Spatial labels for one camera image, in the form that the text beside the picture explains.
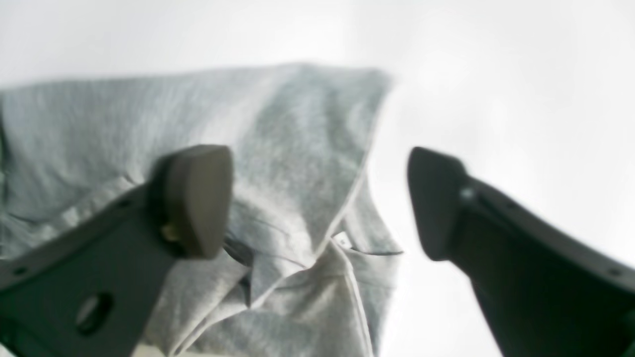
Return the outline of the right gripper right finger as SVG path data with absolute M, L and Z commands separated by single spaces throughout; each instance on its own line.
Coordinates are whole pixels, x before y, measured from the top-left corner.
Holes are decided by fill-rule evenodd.
M 634 270 L 568 237 L 454 157 L 415 147 L 420 244 L 469 278 L 505 357 L 632 357 Z

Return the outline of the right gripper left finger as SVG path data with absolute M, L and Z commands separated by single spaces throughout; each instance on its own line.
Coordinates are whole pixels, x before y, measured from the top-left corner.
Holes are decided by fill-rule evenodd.
M 166 276 L 212 259 L 232 196 L 231 149 L 197 145 L 87 222 L 1 265 L 1 345 L 16 357 L 129 357 Z

